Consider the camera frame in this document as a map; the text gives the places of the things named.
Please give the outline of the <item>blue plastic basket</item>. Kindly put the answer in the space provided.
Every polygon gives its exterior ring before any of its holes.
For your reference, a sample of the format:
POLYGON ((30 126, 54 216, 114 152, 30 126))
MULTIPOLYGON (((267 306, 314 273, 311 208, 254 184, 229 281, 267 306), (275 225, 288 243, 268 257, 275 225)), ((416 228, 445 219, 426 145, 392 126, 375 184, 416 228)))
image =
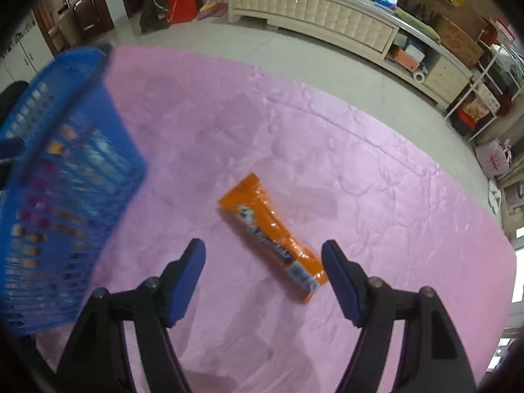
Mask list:
POLYGON ((72 322, 104 245, 146 176, 104 76, 112 48, 58 55, 11 106, 1 139, 1 320, 15 337, 72 322))

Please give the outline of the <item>orange snack bar packet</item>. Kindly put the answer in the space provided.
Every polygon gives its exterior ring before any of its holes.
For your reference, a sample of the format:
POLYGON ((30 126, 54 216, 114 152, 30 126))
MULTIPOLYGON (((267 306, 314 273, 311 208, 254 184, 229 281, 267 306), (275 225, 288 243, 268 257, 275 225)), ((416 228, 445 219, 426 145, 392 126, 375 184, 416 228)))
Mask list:
POLYGON ((218 206, 242 224, 304 291, 305 303, 309 303, 317 290, 328 282, 321 259, 282 222, 256 174, 250 173, 242 179, 218 200, 218 206))

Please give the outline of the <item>brown wooden door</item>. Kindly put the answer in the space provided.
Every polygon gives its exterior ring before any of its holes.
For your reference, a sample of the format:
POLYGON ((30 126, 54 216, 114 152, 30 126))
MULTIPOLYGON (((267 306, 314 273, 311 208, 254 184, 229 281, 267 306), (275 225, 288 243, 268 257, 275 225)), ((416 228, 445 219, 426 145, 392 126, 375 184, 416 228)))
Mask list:
POLYGON ((52 55, 114 28, 106 0, 37 0, 32 14, 52 55))

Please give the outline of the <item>white slippers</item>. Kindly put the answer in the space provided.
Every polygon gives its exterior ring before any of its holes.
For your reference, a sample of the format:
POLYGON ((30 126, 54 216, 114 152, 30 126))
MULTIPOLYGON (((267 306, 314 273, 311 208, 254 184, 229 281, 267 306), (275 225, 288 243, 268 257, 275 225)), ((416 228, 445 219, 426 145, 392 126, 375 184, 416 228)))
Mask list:
POLYGON ((502 204, 502 192, 494 179, 488 181, 488 201, 493 213, 499 213, 502 204))

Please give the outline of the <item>black bag on floor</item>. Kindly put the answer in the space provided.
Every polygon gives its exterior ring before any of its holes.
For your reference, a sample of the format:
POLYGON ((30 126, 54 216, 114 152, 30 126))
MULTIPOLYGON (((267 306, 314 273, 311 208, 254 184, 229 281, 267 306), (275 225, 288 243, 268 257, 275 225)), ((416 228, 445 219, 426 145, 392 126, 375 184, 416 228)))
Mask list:
POLYGON ((147 34, 167 29, 169 12, 168 0, 146 0, 140 15, 140 32, 147 34))

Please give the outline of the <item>pink shopping bag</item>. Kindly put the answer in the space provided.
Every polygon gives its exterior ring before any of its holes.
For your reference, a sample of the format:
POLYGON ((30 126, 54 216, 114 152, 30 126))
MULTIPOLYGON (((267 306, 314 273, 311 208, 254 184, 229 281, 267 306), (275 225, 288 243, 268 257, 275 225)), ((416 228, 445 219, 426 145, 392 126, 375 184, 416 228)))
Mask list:
POLYGON ((475 156, 486 178, 504 175, 510 170, 512 151, 510 140, 491 139, 474 148, 475 156))

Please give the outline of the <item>red bag on floor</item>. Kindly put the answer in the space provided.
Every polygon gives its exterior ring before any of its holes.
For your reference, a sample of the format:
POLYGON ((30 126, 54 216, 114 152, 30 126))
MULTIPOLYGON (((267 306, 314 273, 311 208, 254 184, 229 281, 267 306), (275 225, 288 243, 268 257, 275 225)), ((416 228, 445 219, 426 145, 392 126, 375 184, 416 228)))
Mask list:
POLYGON ((196 0, 168 0, 166 20, 169 24, 187 23, 196 19, 196 0))

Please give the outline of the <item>pink quilted table cover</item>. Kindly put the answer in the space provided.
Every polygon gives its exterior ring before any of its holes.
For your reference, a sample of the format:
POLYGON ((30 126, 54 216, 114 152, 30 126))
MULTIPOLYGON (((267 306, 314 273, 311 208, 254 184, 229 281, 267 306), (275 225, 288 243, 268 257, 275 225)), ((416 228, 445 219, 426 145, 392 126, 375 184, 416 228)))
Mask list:
POLYGON ((249 174, 313 251, 334 239, 394 288, 436 290, 482 377, 516 258, 497 222, 402 135, 316 88, 242 62, 119 46, 106 87, 148 165, 91 285, 119 292, 202 239, 206 264, 170 332, 196 392, 332 392, 358 330, 330 286, 310 301, 218 200, 249 174))

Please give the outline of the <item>white metal shelf rack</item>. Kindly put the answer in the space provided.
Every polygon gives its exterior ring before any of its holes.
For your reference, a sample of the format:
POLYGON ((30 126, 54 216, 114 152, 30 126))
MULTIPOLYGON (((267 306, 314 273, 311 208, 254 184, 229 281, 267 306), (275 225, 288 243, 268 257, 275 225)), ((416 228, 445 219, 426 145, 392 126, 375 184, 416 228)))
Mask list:
POLYGON ((523 56, 518 40, 506 23, 488 19, 476 44, 483 50, 473 77, 446 112, 445 119, 472 143, 497 119, 509 115, 523 93, 523 56))

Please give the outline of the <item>cream TV cabinet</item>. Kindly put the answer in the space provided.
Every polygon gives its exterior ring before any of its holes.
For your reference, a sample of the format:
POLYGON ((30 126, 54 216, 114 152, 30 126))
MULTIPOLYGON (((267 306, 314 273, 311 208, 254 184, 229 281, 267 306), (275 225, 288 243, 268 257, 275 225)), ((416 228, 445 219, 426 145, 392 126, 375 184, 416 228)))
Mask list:
POLYGON ((370 0, 228 0, 229 20, 265 20, 322 40, 397 75, 440 107, 469 86, 473 74, 421 27, 370 0))

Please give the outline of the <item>cardboard box on cabinet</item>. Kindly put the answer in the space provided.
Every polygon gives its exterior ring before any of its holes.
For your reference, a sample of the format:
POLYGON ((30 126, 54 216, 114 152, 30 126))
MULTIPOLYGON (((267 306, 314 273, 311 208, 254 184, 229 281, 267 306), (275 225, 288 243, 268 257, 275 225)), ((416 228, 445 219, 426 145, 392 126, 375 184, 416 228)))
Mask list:
POLYGON ((440 43, 460 60, 464 66, 473 69, 483 49, 459 26, 444 16, 433 21, 433 28, 440 36, 440 43))

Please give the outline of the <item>green folded cloth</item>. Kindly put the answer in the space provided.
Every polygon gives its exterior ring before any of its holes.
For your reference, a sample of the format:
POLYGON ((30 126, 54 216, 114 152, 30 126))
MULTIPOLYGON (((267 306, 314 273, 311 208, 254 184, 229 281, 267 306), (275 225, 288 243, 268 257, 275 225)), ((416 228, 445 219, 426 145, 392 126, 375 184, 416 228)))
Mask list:
POLYGON ((418 20, 418 18, 411 15, 407 11, 402 10, 400 7, 396 7, 393 13, 397 18, 408 23, 413 28, 416 28, 417 30, 421 31, 426 36, 430 37, 430 39, 435 41, 437 44, 441 42, 440 35, 437 33, 437 31, 433 29, 431 26, 425 24, 422 20, 418 20))

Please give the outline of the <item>tissue box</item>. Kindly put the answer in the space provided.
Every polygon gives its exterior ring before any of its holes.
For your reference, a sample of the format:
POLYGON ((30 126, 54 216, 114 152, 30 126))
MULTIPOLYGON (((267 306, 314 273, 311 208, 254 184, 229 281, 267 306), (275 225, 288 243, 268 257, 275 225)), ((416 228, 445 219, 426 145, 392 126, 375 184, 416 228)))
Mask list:
POLYGON ((389 11, 395 11, 398 0, 374 0, 374 4, 389 11))

